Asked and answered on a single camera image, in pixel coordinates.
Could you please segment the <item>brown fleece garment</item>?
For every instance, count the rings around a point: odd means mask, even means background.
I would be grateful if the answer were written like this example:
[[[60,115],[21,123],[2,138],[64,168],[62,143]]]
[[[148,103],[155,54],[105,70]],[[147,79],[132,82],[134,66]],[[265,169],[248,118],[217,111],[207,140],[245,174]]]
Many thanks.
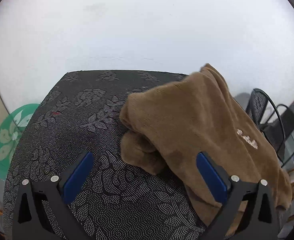
[[[130,94],[120,121],[128,128],[120,144],[122,160],[153,175],[169,167],[183,181],[205,224],[214,219],[220,204],[196,167],[196,156],[202,151],[242,181],[265,179],[271,187],[277,225],[285,224],[292,198],[288,174],[211,65],[182,81]]]

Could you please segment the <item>green round flower table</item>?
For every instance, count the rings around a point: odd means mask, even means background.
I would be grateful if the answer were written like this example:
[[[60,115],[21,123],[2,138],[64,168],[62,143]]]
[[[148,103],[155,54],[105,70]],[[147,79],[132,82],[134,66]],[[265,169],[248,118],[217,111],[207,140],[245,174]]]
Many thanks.
[[[5,180],[18,142],[39,104],[23,105],[9,114],[0,125],[0,179]]]

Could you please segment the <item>black mesh chair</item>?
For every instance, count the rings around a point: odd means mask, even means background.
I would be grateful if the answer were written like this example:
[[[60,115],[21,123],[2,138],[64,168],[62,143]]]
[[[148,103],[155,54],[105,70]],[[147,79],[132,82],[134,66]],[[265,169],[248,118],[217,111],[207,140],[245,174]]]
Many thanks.
[[[271,104],[274,111],[266,122],[262,123],[261,120],[263,119],[268,103]],[[281,115],[270,96],[263,90],[254,88],[250,94],[245,111],[255,123],[256,127],[263,133],[265,139],[272,145],[276,154],[278,154],[285,143],[286,134]]]

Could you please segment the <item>black floral table cloth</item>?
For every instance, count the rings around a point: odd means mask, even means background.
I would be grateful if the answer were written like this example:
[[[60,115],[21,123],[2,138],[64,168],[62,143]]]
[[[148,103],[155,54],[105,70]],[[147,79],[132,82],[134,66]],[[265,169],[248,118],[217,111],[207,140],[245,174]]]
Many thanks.
[[[182,74],[129,70],[67,73],[44,98],[19,140],[3,194],[3,227],[12,237],[14,204],[24,179],[60,175],[83,151],[93,168],[69,208],[90,239],[197,239],[206,229],[182,182],[170,171],[152,176],[124,163],[127,129],[119,112],[131,93]]]

